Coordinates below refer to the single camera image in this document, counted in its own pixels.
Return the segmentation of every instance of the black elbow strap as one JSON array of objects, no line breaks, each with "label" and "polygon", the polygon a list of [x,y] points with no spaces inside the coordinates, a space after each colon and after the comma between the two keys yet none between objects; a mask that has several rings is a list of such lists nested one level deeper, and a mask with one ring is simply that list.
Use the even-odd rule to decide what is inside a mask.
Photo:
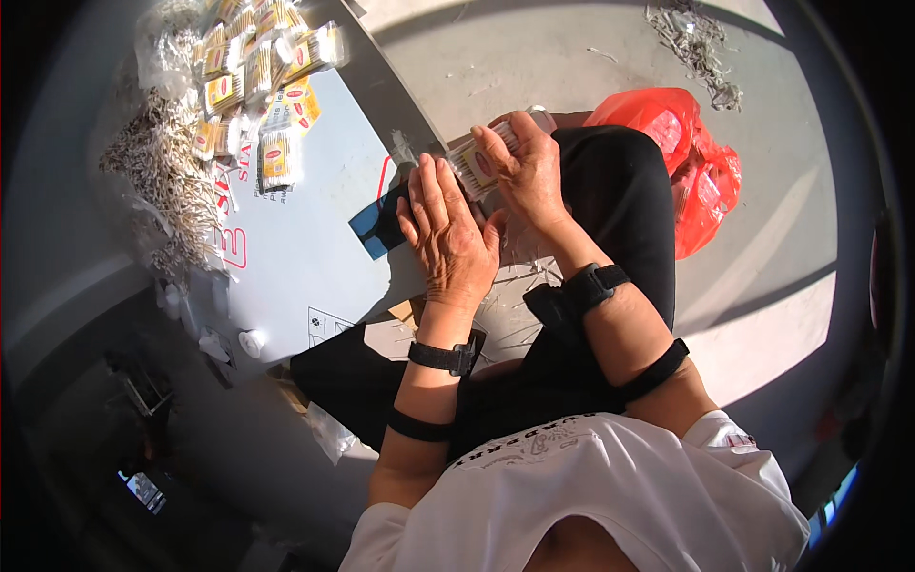
[{"label": "black elbow strap", "polygon": [[441,443],[451,440],[451,425],[436,425],[413,419],[397,411],[393,406],[388,414],[388,427],[397,431],[404,437],[425,441],[426,443]]},{"label": "black elbow strap", "polygon": [[658,361],[648,366],[647,370],[637,375],[631,382],[617,388],[620,398],[629,403],[651,393],[677,371],[687,355],[689,355],[689,348],[682,339],[677,338],[663,356],[658,358]]}]

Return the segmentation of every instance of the white plastic bag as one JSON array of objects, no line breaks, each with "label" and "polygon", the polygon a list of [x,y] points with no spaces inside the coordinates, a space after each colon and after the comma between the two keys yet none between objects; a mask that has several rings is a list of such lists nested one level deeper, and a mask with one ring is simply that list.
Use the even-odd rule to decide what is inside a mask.
[{"label": "white plastic bag", "polygon": [[308,404],[306,416],[315,440],[336,467],[343,453],[356,444],[356,436],[315,402]]}]

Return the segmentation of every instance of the person's right hand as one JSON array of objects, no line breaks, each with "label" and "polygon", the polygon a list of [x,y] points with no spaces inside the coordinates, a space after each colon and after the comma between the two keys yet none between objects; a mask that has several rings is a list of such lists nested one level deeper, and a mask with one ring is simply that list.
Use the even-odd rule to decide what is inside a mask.
[{"label": "person's right hand", "polygon": [[545,232],[569,218],[563,204],[559,179],[559,145],[525,112],[513,112],[498,120],[508,121],[521,144],[513,156],[501,137],[489,127],[470,128],[477,145],[495,166],[499,189],[511,210],[535,229]]}]

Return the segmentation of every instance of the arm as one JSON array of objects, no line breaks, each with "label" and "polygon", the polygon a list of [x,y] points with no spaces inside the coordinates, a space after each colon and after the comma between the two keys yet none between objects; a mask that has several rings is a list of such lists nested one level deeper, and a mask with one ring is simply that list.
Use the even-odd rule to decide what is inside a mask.
[{"label": "arm", "polygon": [[[451,350],[467,343],[470,324],[499,269],[505,211],[494,213],[481,229],[444,159],[420,156],[410,173],[410,205],[397,204],[404,237],[427,274],[426,304],[416,340]],[[426,423],[454,421],[459,378],[444,370],[408,363],[394,400],[404,415]],[[413,508],[445,469],[448,443],[427,443],[384,434],[378,462],[369,479],[369,506],[393,502]]]},{"label": "arm", "polygon": [[[509,153],[491,129],[471,130],[500,171],[500,190],[511,209],[553,247],[564,276],[575,275],[591,263],[613,264],[563,206],[558,144],[527,113],[512,113],[511,127],[521,142],[517,156]],[[608,382],[617,387],[645,371],[673,342],[661,316],[633,284],[620,286],[613,297],[588,311],[584,321],[597,363]],[[716,409],[688,358],[671,379],[627,405],[630,416],[678,437],[699,417]]]}]

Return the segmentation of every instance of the black pants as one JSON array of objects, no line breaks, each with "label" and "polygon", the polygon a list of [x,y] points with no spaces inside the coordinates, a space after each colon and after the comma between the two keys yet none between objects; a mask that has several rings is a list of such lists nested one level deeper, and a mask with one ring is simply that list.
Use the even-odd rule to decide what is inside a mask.
[{"label": "black pants", "polygon": [[[615,125],[560,129],[563,200],[572,216],[622,266],[673,324],[673,200],[661,149]],[[381,449],[387,414],[406,362],[365,345],[365,326],[347,330],[292,360],[296,384],[363,443]],[[515,372],[457,389],[448,458],[497,437],[575,414],[620,413],[623,403],[587,346],[569,349],[541,331]]]}]

